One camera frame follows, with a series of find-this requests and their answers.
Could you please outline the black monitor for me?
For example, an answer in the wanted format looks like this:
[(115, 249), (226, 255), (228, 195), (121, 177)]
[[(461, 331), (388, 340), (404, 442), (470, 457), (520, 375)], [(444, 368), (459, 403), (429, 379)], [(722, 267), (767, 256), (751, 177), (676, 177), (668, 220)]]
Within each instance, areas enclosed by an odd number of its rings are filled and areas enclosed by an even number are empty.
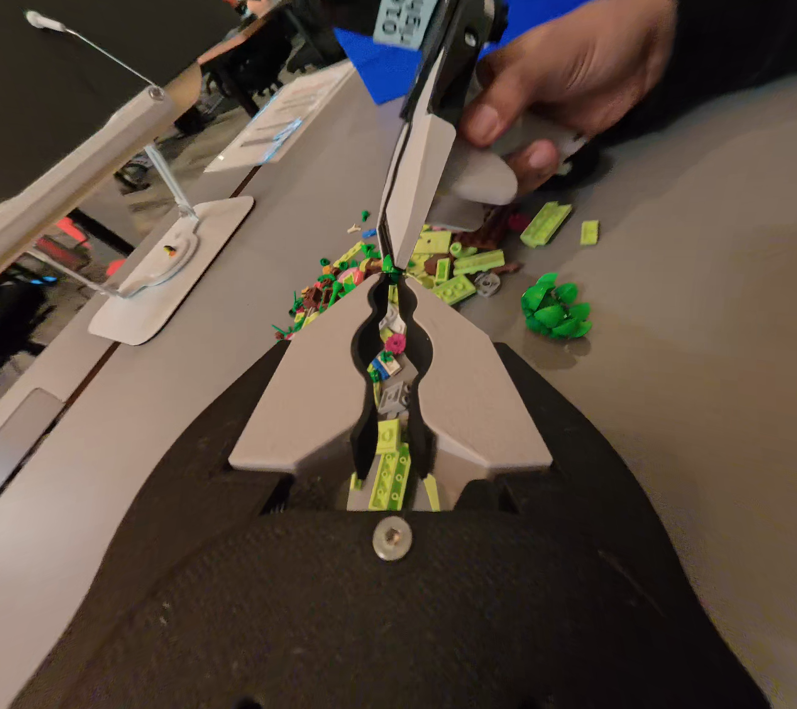
[(94, 135), (145, 81), (62, 22), (166, 87), (237, 24), (223, 0), (1, 0), (1, 196), (14, 197)]

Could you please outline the person's right hand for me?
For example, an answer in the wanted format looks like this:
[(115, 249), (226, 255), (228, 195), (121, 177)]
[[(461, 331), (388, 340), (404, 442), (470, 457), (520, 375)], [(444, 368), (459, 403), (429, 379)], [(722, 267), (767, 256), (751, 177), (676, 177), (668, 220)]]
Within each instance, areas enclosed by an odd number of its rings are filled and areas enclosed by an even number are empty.
[(592, 140), (661, 80), (676, 12), (677, 0), (594, 0), (529, 30), (480, 61), (460, 134), (489, 147), (530, 111)]

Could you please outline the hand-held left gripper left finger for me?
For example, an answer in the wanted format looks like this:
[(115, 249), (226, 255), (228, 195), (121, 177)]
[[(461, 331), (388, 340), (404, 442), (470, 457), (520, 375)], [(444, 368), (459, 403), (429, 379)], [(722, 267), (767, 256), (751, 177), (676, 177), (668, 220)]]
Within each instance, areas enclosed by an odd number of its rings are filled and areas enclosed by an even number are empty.
[(355, 470), (350, 436), (370, 380), (352, 343), (372, 314), (369, 277), (288, 343), (229, 456), (238, 471), (314, 475)]

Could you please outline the lime ridged toy brick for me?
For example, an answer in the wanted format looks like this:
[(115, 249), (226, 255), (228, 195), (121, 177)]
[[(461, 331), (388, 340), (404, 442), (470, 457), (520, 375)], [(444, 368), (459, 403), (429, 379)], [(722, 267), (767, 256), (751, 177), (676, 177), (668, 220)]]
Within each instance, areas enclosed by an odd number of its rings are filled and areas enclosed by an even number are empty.
[(520, 234), (530, 249), (547, 245), (572, 212), (573, 205), (556, 201), (545, 203)]

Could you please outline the pile of small toy bricks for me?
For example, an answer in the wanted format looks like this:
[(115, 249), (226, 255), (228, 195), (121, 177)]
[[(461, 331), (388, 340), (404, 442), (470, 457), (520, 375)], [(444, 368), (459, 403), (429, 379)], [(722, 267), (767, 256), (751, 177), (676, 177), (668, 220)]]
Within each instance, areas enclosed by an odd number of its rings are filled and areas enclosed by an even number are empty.
[[(308, 304), (299, 308), (293, 327), (289, 331), (276, 331), (280, 339), (274, 346), (276, 365), (265, 385), (266, 388), (294, 336), (369, 277), (378, 276), (379, 285), (373, 289), (370, 299), (372, 314), (359, 328), (352, 343), (354, 364), (371, 382), (366, 387), (364, 410), (350, 436), (354, 472), (351, 475), (339, 472), (273, 474), (292, 479), (325, 478), (333, 481), (334, 486), (344, 482), (348, 494), (346, 507), (351, 511), (395, 514), (409, 509), (453, 510), (455, 505), (439, 504), (433, 477), (419, 477), (412, 465), (408, 405), (416, 370), (406, 356), (406, 323), (399, 309), (399, 283), (403, 278), (411, 277), (457, 311), (459, 303), (476, 295), (492, 295), (500, 288), (500, 271), (506, 266), (504, 253), (502, 249), (479, 250), (463, 247), (460, 243), (451, 243), (450, 251), (444, 255), (420, 254), (418, 257), (412, 253), (407, 270), (396, 284), (382, 271), (384, 255), (387, 253), (380, 244), (358, 243), (342, 258), (324, 263), (327, 272), (301, 296), (301, 300), (308, 301)], [(364, 280), (356, 286), (344, 286), (337, 277), (352, 267), (364, 272)], [(507, 345), (493, 344), (533, 417), (533, 371)], [(543, 437), (539, 429), (543, 422), (542, 411), (538, 409), (537, 414), (538, 419), (533, 420)], [(474, 481), (464, 490), (473, 484), (498, 484), (506, 478), (542, 478), (555, 474), (556, 443), (553, 439), (547, 442), (543, 437), (543, 440), (553, 456), (553, 464), (546, 471), (503, 475), (493, 481)]]

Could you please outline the green leaf cluster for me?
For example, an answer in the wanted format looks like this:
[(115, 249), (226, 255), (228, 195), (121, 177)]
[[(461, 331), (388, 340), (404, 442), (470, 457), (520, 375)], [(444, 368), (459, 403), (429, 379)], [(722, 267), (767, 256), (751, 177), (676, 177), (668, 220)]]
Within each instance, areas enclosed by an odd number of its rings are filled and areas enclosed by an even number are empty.
[(553, 340), (581, 338), (592, 329), (591, 305), (578, 302), (579, 289), (572, 282), (557, 284), (556, 273), (541, 275), (521, 297), (525, 326), (534, 334)]

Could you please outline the brown toy brick plate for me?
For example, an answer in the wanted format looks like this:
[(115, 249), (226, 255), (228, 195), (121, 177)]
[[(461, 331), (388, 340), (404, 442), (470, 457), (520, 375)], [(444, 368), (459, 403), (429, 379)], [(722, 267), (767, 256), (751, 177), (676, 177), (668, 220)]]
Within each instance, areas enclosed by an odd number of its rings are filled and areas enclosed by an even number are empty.
[(479, 250), (500, 249), (509, 231), (509, 219), (516, 210), (515, 205), (496, 207), (485, 216), (481, 227), (475, 231), (456, 233), (452, 241)]

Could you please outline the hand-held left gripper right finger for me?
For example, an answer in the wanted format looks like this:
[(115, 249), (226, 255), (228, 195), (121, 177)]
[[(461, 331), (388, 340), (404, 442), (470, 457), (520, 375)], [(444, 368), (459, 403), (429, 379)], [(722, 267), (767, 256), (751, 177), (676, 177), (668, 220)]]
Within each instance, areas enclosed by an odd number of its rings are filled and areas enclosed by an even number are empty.
[(412, 465), (433, 477), (439, 504), (455, 505), (474, 481), (549, 469), (553, 456), (489, 336), (413, 278), (398, 289), (416, 370)]

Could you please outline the laminated paper sheet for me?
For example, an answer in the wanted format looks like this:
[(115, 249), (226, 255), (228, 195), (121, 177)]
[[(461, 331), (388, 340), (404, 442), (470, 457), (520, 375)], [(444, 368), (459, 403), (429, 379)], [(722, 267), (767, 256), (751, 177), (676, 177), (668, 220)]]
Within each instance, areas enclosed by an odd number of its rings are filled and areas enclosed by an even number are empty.
[(259, 167), (281, 158), (340, 86), (355, 72), (353, 64), (337, 65), (298, 76), (281, 88), (252, 121), (205, 168), (206, 174)]

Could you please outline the white desk lamp stand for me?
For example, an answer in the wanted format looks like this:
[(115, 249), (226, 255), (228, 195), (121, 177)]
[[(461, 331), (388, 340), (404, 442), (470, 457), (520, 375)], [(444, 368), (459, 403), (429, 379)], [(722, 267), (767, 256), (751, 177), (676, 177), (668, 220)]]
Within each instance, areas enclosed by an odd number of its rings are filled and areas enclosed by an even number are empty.
[[(53, 18), (27, 10), (25, 20), (36, 29), (77, 38), (143, 79), (146, 87), (85, 143), (2, 203), (2, 266), (24, 253), (54, 266), (105, 296), (105, 303), (88, 324), (91, 335), (122, 345), (143, 345), (174, 316), (252, 211), (254, 198), (237, 196), (193, 204), (155, 146), (157, 136), (198, 99), (201, 71), (197, 63), (160, 86)], [(178, 217), (118, 287), (92, 282), (34, 247), (48, 225), (65, 217), (102, 180), (140, 151), (145, 151), (172, 194)], [(164, 245), (174, 246), (178, 254), (169, 258)]]

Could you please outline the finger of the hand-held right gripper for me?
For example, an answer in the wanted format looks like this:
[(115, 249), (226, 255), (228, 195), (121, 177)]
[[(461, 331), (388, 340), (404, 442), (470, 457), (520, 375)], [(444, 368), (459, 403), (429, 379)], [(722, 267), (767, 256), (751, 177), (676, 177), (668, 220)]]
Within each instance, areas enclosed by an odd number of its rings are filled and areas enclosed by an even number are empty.
[(404, 123), (387, 172), (377, 229), (383, 251), (402, 251), (411, 221), (411, 123)]
[(444, 58), (442, 50), (431, 66), (386, 183), (386, 253), (395, 268), (409, 264), (456, 137), (454, 125), (430, 111)]

